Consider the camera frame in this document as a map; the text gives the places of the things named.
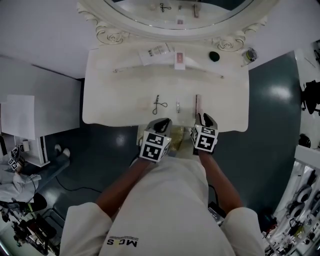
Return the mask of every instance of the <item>gray floor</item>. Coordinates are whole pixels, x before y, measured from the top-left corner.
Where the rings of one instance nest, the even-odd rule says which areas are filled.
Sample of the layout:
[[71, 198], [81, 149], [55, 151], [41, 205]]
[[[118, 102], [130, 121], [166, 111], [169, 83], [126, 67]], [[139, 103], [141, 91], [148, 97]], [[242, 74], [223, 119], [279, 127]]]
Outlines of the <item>gray floor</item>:
[[[294, 163], [301, 103], [293, 52], [251, 70], [249, 79], [248, 130], [220, 133], [214, 157], [245, 205], [259, 212], [276, 208]], [[78, 129], [47, 136], [49, 155], [55, 143], [71, 151], [71, 164], [58, 176], [60, 182], [69, 189], [109, 186], [138, 153], [137, 130], [82, 123]], [[55, 179], [41, 194], [62, 216], [69, 206], [92, 202], [99, 195], [87, 189], [65, 191]]]

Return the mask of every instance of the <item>printed logo on shirt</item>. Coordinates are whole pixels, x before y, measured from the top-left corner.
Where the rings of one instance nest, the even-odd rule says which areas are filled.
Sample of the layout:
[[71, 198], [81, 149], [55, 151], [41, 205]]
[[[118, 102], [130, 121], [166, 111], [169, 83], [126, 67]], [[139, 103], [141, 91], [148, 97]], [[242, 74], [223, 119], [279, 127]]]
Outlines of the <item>printed logo on shirt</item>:
[[132, 237], [132, 236], [110, 236], [107, 245], [115, 245], [115, 246], [130, 246], [133, 245], [137, 247], [139, 238]]

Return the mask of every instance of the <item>mirror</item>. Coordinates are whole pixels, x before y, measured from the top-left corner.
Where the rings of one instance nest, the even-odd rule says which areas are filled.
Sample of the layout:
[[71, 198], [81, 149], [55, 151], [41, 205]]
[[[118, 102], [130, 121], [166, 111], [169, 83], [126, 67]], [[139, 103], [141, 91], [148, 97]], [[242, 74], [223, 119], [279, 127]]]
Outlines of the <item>mirror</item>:
[[133, 22], [171, 30], [191, 30], [221, 23], [254, 0], [104, 0]]

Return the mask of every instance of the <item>white vanity table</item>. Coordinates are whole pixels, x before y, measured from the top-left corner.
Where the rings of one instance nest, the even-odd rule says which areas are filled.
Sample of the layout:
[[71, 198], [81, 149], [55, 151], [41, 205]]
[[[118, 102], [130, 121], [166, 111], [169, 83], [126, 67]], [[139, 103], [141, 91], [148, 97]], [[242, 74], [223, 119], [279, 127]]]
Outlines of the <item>white vanity table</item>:
[[[265, 15], [276, 2], [245, 0], [229, 11], [195, 1], [167, 0], [160, 6], [145, 0], [81, 0], [77, 10], [95, 24], [100, 42], [89, 52], [83, 121], [119, 127], [166, 117], [174, 125], [192, 127], [200, 95], [201, 109], [215, 119], [220, 132], [246, 131], [249, 72], [242, 52], [246, 37], [266, 24]], [[161, 7], [171, 9], [162, 12]], [[177, 24], [181, 15], [184, 24]], [[175, 70], [173, 57], [142, 65], [138, 50], [159, 42], [184, 49], [186, 70]], [[211, 51], [219, 61], [210, 60]], [[167, 107], [158, 105], [154, 115], [157, 95]]]

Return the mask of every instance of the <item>white cloth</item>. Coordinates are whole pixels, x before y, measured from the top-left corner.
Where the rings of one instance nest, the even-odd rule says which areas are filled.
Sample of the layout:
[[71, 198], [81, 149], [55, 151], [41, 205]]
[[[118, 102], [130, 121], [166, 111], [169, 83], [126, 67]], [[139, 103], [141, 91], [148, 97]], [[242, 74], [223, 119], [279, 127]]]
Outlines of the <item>white cloth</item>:
[[114, 222], [96, 204], [68, 209], [60, 256], [263, 256], [257, 214], [231, 211], [220, 228], [196, 161], [165, 157], [131, 190]]
[[7, 166], [9, 171], [5, 170], [5, 164], [8, 163], [8, 155], [5, 155], [1, 160], [0, 169], [0, 201], [11, 203], [13, 199], [18, 202], [31, 202], [35, 194], [35, 189], [38, 187], [38, 180], [41, 180], [40, 175], [31, 175], [30, 178], [24, 174], [10, 172], [10, 166]]

